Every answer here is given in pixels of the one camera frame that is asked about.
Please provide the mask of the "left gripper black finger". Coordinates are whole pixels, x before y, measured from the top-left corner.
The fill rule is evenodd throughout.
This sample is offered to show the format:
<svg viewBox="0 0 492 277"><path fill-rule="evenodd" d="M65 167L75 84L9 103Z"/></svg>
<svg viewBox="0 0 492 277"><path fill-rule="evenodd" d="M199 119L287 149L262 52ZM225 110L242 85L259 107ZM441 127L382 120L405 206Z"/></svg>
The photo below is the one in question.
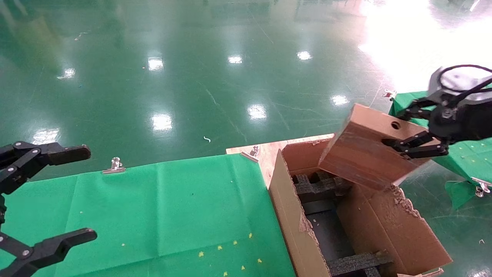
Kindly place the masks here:
<svg viewBox="0 0 492 277"><path fill-rule="evenodd" d="M1 234L1 250L13 255L14 261L0 272L2 277L31 277L38 270L62 262L72 247L96 240L93 229L79 229L57 235L30 247L14 237Z"/></svg>
<svg viewBox="0 0 492 277"><path fill-rule="evenodd" d="M14 142L0 150L0 192L10 195L48 165L63 165L91 158L88 146L62 147Z"/></svg>

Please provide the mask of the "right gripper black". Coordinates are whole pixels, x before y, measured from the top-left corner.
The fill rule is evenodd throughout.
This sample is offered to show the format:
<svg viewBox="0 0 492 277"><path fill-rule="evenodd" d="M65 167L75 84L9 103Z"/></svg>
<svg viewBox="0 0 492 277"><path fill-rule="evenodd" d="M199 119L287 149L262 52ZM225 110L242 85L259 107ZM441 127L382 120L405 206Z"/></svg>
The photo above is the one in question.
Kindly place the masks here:
<svg viewBox="0 0 492 277"><path fill-rule="evenodd" d="M423 159L449 154L448 141L478 141L491 137L491 91L471 93L438 90L428 98L413 100L396 117L400 120L429 120L429 132L423 131L404 140L382 139L405 159ZM425 109L435 107L432 111ZM445 141L428 144L434 140Z"/></svg>

